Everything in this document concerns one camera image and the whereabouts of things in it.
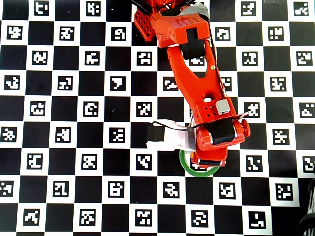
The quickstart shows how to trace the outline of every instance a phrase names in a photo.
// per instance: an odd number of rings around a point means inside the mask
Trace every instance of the checkerboard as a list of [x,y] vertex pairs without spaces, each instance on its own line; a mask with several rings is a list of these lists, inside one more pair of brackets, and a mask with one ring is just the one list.
[[0,2],[0,236],[293,234],[314,178],[314,1],[202,2],[252,130],[207,178],[146,149],[152,121],[190,110],[130,2]]

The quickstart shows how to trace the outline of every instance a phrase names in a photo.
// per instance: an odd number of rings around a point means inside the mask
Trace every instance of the white square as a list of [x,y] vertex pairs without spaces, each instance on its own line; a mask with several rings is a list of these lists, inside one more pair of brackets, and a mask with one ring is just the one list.
[[[193,213],[195,214],[198,213],[199,217],[196,217],[195,215],[195,219],[192,219]],[[214,206],[213,205],[186,204],[185,217],[186,217],[186,233],[188,234],[214,234],[215,220],[214,220]],[[200,223],[202,223],[203,221],[207,221],[208,227],[198,227],[198,225],[200,225]]]
[[65,121],[50,122],[49,148],[76,148],[76,147],[77,147],[77,122],[65,122]]
[[[17,128],[17,134],[16,137],[12,137],[12,141],[14,141],[16,138],[15,142],[1,142],[0,141],[0,148],[21,148],[22,147],[22,141],[23,141],[23,121],[0,121],[0,130],[2,130],[3,127],[16,127]],[[8,130],[4,130],[5,134],[10,135],[12,130],[8,129]]]
[[[249,223],[249,212],[264,212],[265,221],[258,223]],[[271,206],[242,206],[243,217],[243,233],[247,235],[272,235]],[[264,229],[255,229],[255,227],[263,227]]]
[[26,70],[53,70],[54,46],[28,45]]
[[240,150],[241,177],[268,178],[267,150]]
[[23,121],[50,122],[51,96],[25,96]]
[[[87,2],[96,2],[100,4],[100,8]],[[102,0],[81,0],[81,22],[105,22],[106,21],[106,1]]]
[[[136,212],[138,211],[139,217],[141,214],[145,223],[151,226],[136,226]],[[130,204],[129,205],[129,232],[130,233],[157,233],[158,232],[158,205],[157,204]]]
[[102,231],[102,203],[75,203],[74,212],[73,212],[73,231],[74,232],[101,232]]
[[80,46],[79,70],[80,71],[104,71],[105,46]]
[[[213,204],[214,205],[242,205],[242,189],[240,177],[212,177],[213,180]],[[231,183],[229,189],[224,189],[224,183]],[[226,199],[220,199],[221,195],[225,195]]]
[[1,191],[3,191],[2,193],[0,192],[1,203],[18,203],[20,190],[20,176],[0,175],[0,189]]
[[52,74],[52,96],[78,96],[79,71],[54,70]]
[[103,176],[102,183],[103,204],[130,203],[130,176]]
[[315,151],[296,151],[298,178],[314,178]]
[[[291,71],[315,71],[315,46],[291,46]],[[303,65],[308,63],[311,57],[312,65]]]
[[264,46],[290,46],[289,21],[263,21],[262,40]]
[[207,71],[207,61],[204,56],[199,57],[199,58],[194,58],[191,60],[185,60],[184,62],[185,62],[185,65],[188,67],[188,69],[193,72],[206,72]]
[[45,236],[73,236],[73,232],[45,232]]
[[22,176],[47,176],[49,167],[49,148],[22,148]]
[[240,144],[234,144],[227,147],[227,150],[239,150],[239,149],[240,149]]
[[236,22],[210,22],[212,41],[216,47],[236,47]]
[[130,149],[130,176],[158,176],[158,152]]
[[244,236],[244,235],[235,235],[235,234],[214,234],[214,236]]
[[0,70],[1,95],[24,96],[25,86],[26,70]]
[[104,145],[103,145],[104,148],[130,149],[130,144],[131,144],[130,142],[131,142],[130,122],[105,122],[104,123]]
[[185,204],[185,176],[158,176],[157,203],[158,204]]
[[[248,57],[243,65],[243,56]],[[238,46],[236,47],[237,71],[264,71],[263,46]]]
[[129,232],[101,232],[101,236],[129,236]]
[[178,89],[173,71],[157,72],[157,96],[158,97],[182,97]]
[[[276,195],[280,195],[281,189],[276,190],[276,184],[291,184],[293,191],[293,201],[290,200],[277,200]],[[272,207],[299,207],[299,183],[298,178],[269,178],[269,189],[270,189],[270,203]]]
[[[267,123],[266,124],[267,128],[267,147],[268,150],[291,150],[295,151],[296,150],[296,142],[295,142],[295,126],[294,124],[284,124],[284,123]],[[290,144],[274,144],[273,142],[273,135],[277,135],[277,140],[279,139],[281,142],[283,139],[286,137],[282,137],[281,133],[278,132],[279,134],[273,133],[275,132],[274,129],[276,130],[289,130],[289,141]]]
[[47,4],[36,4],[38,0],[29,0],[29,21],[54,21],[55,1],[45,0]]
[[291,71],[265,71],[266,97],[293,97]]
[[136,5],[131,6],[131,22],[134,22],[134,14],[138,10],[138,7]]
[[222,82],[228,97],[238,96],[237,71],[220,71]]
[[295,124],[315,123],[315,97],[293,97],[293,110]]
[[[34,209],[33,213],[24,217],[25,209]],[[38,225],[23,225],[23,223],[34,222]],[[46,203],[19,203],[17,213],[16,232],[44,232],[46,224]]]
[[238,97],[238,113],[244,113],[244,103],[252,103],[248,108],[249,115],[246,121],[251,123],[266,123],[266,99],[265,97]]
[[78,96],[78,122],[104,122],[103,96]]
[[130,110],[131,122],[151,123],[158,119],[158,97],[133,96]]
[[[301,6],[302,9],[294,9],[294,4],[307,2],[307,6]],[[313,0],[292,0],[287,3],[289,21],[314,22],[314,1]]]
[[[243,2],[255,2],[254,9],[249,5],[249,8],[243,7]],[[260,0],[236,0],[235,2],[235,20],[237,22],[256,22],[262,21],[262,1]]]
[[28,21],[2,20],[1,45],[27,45],[29,36]]
[[106,71],[105,96],[130,97],[131,71]]
[[54,46],[80,46],[79,21],[55,21],[54,29]]
[[75,176],[48,176],[46,199],[47,203],[74,203],[74,194]]
[[131,71],[157,71],[157,70],[158,70],[158,47],[134,46],[131,48]]
[[158,233],[157,236],[186,236],[185,233]]
[[131,36],[132,22],[106,22],[106,46],[131,47]]
[[76,176],[102,176],[103,175],[102,148],[77,148],[75,158]]
[[16,232],[1,232],[4,236],[16,236]]

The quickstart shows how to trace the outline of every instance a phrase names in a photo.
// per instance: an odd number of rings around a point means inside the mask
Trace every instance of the black square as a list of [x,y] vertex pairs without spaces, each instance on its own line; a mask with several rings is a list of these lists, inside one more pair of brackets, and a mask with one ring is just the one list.
[[309,15],[308,2],[294,2],[293,8],[294,8],[295,16],[308,16]]
[[32,58],[32,65],[47,65],[48,51],[33,51]]
[[281,4],[262,4],[262,20],[263,21],[287,21],[288,10],[287,2]]
[[218,69],[236,71],[236,47],[217,47]]
[[80,45],[105,46],[105,22],[81,22]]
[[34,16],[49,16],[49,1],[34,1]]
[[151,66],[152,52],[137,52],[137,66]]
[[24,122],[23,147],[48,148],[49,122]]
[[131,47],[106,47],[106,70],[131,70]]
[[129,204],[103,204],[102,212],[102,232],[129,232]]
[[0,197],[12,198],[14,193],[14,181],[1,181],[0,180]]
[[60,26],[59,29],[60,41],[74,41],[74,26]]
[[97,154],[82,154],[81,170],[97,170]]
[[23,226],[39,226],[40,209],[23,210]]
[[237,101],[237,97],[232,97],[231,98],[233,106],[235,108],[236,113],[238,113],[238,101]]
[[125,143],[125,128],[109,128],[109,143],[124,144]]
[[131,203],[157,203],[157,177],[130,177]]
[[69,197],[69,181],[53,181],[53,197]]
[[136,170],[137,171],[151,171],[152,170],[152,155],[151,154],[136,155]]
[[130,97],[105,97],[105,121],[130,122]]
[[109,198],[123,198],[125,195],[125,182],[108,182],[108,197]]
[[131,2],[106,1],[106,21],[131,21]]
[[78,232],[73,232],[73,236],[101,236],[101,233],[97,232],[86,232],[86,233],[78,233]]
[[290,47],[264,47],[266,71],[290,71]]
[[158,44],[157,38],[153,37],[151,42],[146,42],[141,33],[139,32],[137,26],[135,25],[134,22],[132,22],[132,35],[131,35],[131,40],[132,40],[132,46],[156,46]]
[[28,153],[26,169],[27,170],[42,170],[43,158],[44,156],[42,153]]
[[311,182],[311,178],[300,178],[298,179],[299,183],[299,200],[300,200],[300,217],[305,215],[305,211],[302,209],[307,209],[309,205],[309,201],[306,201],[306,199],[309,199],[310,195],[308,192],[308,186]]
[[7,26],[6,39],[22,40],[23,26]]
[[157,152],[158,176],[184,176],[185,171],[178,161],[178,151]]
[[71,143],[71,127],[56,127],[55,143]]
[[242,16],[256,16],[257,6],[255,1],[242,1],[241,2],[241,15]]
[[269,206],[269,179],[242,178],[242,204]]
[[219,199],[236,199],[235,183],[219,182]]
[[231,41],[231,27],[215,27],[216,41],[230,42]]
[[3,1],[4,20],[28,20],[29,3],[27,0],[4,0]]
[[98,117],[99,104],[98,102],[83,102],[84,117]]
[[51,71],[27,71],[25,95],[51,95]]
[[29,21],[29,45],[53,45],[54,22]]
[[179,198],[179,182],[163,182],[163,198]]
[[0,149],[0,175],[19,175],[21,166],[20,148]]
[[131,96],[157,96],[157,72],[132,72]]
[[80,226],[96,225],[96,209],[80,209]]
[[315,125],[314,124],[295,124],[296,149],[315,150]]
[[311,51],[296,52],[296,65],[312,66],[313,58]]
[[18,204],[0,204],[0,212],[5,212],[0,214],[0,231],[16,231]]
[[213,204],[212,178],[186,177],[186,204]]
[[238,72],[237,78],[239,97],[265,96],[265,82],[263,72]]
[[268,26],[268,40],[269,41],[284,41],[284,27],[283,26]]
[[0,120],[23,120],[24,97],[0,96]]
[[266,97],[267,123],[294,123],[293,100],[285,97]]
[[79,96],[104,96],[104,72],[80,71]]
[[262,22],[236,22],[237,46],[262,46]]
[[274,145],[289,145],[290,133],[289,129],[272,129]]
[[55,0],[55,21],[79,21],[80,0]]
[[78,123],[78,148],[103,148],[103,123]]
[[103,174],[109,176],[129,176],[130,149],[104,149]]
[[268,151],[269,177],[297,178],[295,151]]
[[240,149],[267,150],[266,124],[250,124],[251,136],[240,144]]
[[246,172],[263,172],[262,156],[246,155]]
[[213,176],[240,177],[240,152],[238,150],[228,150],[226,166],[219,168]]
[[314,72],[292,72],[293,96],[314,97]]
[[300,118],[315,118],[315,103],[299,102]]
[[276,183],[276,199],[278,201],[293,201],[293,184]]
[[74,175],[75,149],[49,149],[48,174]]
[[111,41],[126,41],[126,27],[111,27]]
[[185,205],[158,205],[158,232],[185,233]]
[[131,148],[147,148],[150,123],[131,123]]
[[159,97],[157,118],[184,122],[184,100],[182,97]]
[[58,91],[73,91],[73,76],[59,75],[57,80]]
[[152,102],[136,102],[137,117],[152,117]]
[[207,228],[208,211],[207,210],[192,210],[191,211],[191,226],[199,228]]
[[30,117],[44,117],[46,113],[45,101],[30,101]]
[[[243,234],[242,206],[214,205],[216,234]],[[222,222],[229,222],[228,227]]]
[[312,22],[290,22],[291,45],[315,45],[314,35],[315,27]]
[[244,102],[244,112],[250,118],[260,118],[260,102]]
[[281,222],[285,222],[288,226],[299,225],[301,218],[305,214],[305,211],[301,212],[301,206],[272,206],[271,218],[273,235],[291,235],[293,227],[283,227]]
[[101,16],[101,2],[87,1],[86,2],[86,16]]
[[235,21],[235,1],[211,1],[211,21]]
[[78,97],[52,97],[51,121],[77,121]]
[[17,137],[17,127],[1,127],[0,142],[15,143]]
[[73,228],[73,204],[47,204],[46,231],[66,232]]
[[263,211],[249,211],[248,221],[250,229],[266,229],[266,213]]
[[5,75],[4,76],[4,90],[20,90],[20,80],[19,75]]
[[54,70],[78,70],[79,47],[54,47]]
[[100,65],[100,52],[99,51],[85,51],[84,52],[84,65],[97,66]]
[[171,65],[168,60],[167,49],[157,48],[157,70],[158,71],[171,71]]
[[45,203],[46,191],[47,176],[21,176],[20,203]]
[[110,77],[111,91],[126,91],[126,76],[111,76]]
[[25,70],[26,69],[26,46],[1,46],[0,69],[2,70]]
[[76,203],[101,203],[102,176],[76,176],[74,201]]
[[242,52],[243,66],[258,66],[258,52]]
[[136,210],[135,215],[136,226],[152,226],[152,210]]

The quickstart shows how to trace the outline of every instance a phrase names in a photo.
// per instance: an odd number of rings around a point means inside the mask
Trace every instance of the green ring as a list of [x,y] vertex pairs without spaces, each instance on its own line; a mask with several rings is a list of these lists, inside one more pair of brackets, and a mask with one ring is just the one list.
[[181,165],[185,171],[187,171],[192,176],[199,177],[199,178],[208,177],[208,176],[214,174],[219,169],[219,166],[214,166],[210,170],[205,171],[205,172],[194,171],[192,168],[190,168],[188,166],[186,159],[185,159],[185,152],[182,150],[179,151],[179,161],[180,161],[180,163],[181,163]]

